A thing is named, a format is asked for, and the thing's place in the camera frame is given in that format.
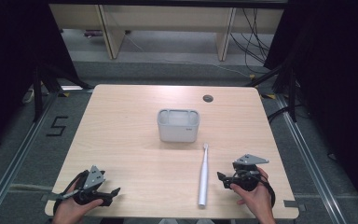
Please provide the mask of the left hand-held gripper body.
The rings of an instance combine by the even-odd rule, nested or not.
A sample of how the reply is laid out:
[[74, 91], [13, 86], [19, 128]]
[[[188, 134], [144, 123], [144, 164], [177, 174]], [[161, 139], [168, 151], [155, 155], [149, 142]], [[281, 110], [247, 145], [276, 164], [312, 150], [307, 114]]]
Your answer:
[[100, 171], [96, 165], [80, 174], [75, 186], [77, 193], [74, 196], [78, 204], [84, 205], [97, 199], [110, 198], [108, 193], [98, 191], [105, 181], [103, 174], [104, 171]]

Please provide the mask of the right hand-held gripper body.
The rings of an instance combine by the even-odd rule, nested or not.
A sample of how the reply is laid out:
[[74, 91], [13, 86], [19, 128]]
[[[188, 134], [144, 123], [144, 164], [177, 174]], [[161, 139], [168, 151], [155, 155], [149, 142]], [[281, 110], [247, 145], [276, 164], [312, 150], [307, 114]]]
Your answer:
[[269, 160], [245, 154], [232, 163], [235, 173], [228, 180], [244, 190], [252, 191], [261, 180], [257, 165], [264, 163], [269, 163]]

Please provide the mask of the person's left hand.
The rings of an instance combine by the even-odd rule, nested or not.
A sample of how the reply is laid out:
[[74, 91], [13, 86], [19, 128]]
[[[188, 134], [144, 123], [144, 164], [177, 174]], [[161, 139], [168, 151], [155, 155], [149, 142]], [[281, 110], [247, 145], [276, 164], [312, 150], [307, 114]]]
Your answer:
[[51, 224], [78, 224], [83, 216], [102, 203], [102, 199], [97, 199], [84, 205], [78, 204], [73, 198], [64, 200], [58, 206]]

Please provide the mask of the person's right hand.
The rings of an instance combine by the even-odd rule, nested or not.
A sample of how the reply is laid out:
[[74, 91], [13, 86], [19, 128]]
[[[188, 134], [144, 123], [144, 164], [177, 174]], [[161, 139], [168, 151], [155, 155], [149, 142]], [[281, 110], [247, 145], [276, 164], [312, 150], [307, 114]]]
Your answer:
[[259, 224], [276, 224], [272, 212], [271, 196], [267, 187], [262, 183], [258, 183], [253, 191], [246, 191], [236, 184], [231, 184], [230, 187], [241, 197], [237, 201], [237, 205], [245, 204]]

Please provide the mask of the white electric toothbrush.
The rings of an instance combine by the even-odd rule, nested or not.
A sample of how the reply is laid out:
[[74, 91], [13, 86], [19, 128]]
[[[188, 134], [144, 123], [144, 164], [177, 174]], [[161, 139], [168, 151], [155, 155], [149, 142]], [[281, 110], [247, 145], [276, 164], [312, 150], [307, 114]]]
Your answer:
[[199, 198], [198, 198], [198, 206], [205, 207], [207, 203], [207, 195], [208, 195], [208, 149], [209, 145], [205, 143], [203, 145], [204, 154], [202, 165], [200, 169], [200, 187], [199, 187]]

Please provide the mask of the grey tape strip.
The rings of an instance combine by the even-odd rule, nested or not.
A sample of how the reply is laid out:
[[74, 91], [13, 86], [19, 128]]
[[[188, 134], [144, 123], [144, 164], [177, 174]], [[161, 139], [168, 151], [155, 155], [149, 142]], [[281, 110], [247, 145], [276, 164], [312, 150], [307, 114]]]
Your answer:
[[41, 197], [41, 201], [42, 202], [47, 202], [47, 201], [56, 201], [57, 199], [60, 198], [59, 194], [56, 193], [48, 193], [48, 194], [43, 194]]
[[300, 212], [307, 211], [305, 204], [298, 203], [297, 201], [283, 200], [285, 207], [297, 208]]

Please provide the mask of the white toothbrush holder box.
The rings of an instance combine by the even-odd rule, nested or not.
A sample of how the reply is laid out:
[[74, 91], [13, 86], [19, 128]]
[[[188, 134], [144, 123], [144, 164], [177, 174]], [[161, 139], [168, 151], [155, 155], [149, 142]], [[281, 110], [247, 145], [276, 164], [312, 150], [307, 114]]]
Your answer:
[[200, 114], [190, 109], [161, 109], [157, 123], [161, 141], [192, 143], [198, 137]]

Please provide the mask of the black metal stand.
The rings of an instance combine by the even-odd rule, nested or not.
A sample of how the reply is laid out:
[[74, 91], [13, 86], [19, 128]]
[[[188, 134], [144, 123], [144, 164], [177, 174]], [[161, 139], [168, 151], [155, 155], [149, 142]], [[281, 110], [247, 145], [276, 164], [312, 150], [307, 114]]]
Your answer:
[[282, 63], [267, 72], [265, 75], [253, 79], [250, 83], [245, 84], [245, 87], [255, 87], [272, 77], [276, 77], [272, 86], [273, 92], [279, 94], [285, 92], [288, 97], [288, 103], [283, 108], [269, 115], [268, 122], [272, 122], [276, 117], [285, 112], [288, 113], [293, 122], [296, 122], [296, 74], [291, 66], [286, 63]]
[[77, 74], [71, 75], [57, 66], [40, 63], [33, 74], [34, 121], [38, 121], [43, 113], [42, 86], [45, 86], [49, 92], [58, 93], [62, 91], [59, 78], [64, 78], [85, 90], [93, 89], [93, 86], [80, 80]]

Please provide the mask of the black curtain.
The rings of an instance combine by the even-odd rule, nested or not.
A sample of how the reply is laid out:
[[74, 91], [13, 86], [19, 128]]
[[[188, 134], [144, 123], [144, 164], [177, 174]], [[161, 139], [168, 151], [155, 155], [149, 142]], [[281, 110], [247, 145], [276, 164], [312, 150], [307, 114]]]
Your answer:
[[358, 0], [288, 0], [265, 66], [312, 24], [293, 70], [312, 116], [358, 192]]
[[78, 81], [48, 0], [0, 0], [0, 133], [37, 69]]

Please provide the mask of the beige wooden desk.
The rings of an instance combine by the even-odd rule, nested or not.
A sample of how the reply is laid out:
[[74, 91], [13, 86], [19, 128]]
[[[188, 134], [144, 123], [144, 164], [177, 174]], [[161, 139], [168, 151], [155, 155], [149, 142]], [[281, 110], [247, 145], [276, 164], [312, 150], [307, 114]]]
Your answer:
[[239, 7], [149, 7], [51, 4], [61, 29], [100, 30], [107, 53], [115, 59], [127, 31], [206, 32], [215, 34], [220, 61], [227, 56], [232, 33], [273, 35], [282, 17], [280, 9]]

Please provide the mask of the metal floor rail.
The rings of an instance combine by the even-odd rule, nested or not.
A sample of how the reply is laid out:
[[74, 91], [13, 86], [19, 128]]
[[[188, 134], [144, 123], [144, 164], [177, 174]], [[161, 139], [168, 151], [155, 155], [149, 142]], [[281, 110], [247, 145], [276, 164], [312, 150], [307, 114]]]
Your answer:
[[300, 131], [296, 122], [294, 122], [292, 116], [288, 112], [284, 112], [283, 117], [285, 122], [294, 137], [296, 146], [301, 154], [303, 161], [310, 173], [310, 177], [317, 189], [321, 200], [324, 203], [324, 207], [330, 216], [333, 224], [348, 224], [333, 191], [328, 186], [321, 169], [319, 168], [316, 160], [313, 158], [310, 152], [310, 148]]
[[38, 132], [40, 131], [42, 125], [45, 122], [46, 116], [48, 115], [49, 110], [52, 105], [55, 103], [58, 97], [57, 93], [50, 93], [46, 101], [42, 103], [42, 112], [37, 116], [35, 120], [30, 124], [29, 129], [27, 130], [26, 135], [21, 141], [21, 144], [17, 148], [16, 153], [13, 155], [10, 164], [6, 168], [4, 174], [0, 178], [0, 206], [5, 199], [7, 192], [17, 176], [24, 160], [26, 159], [31, 145], [36, 139]]

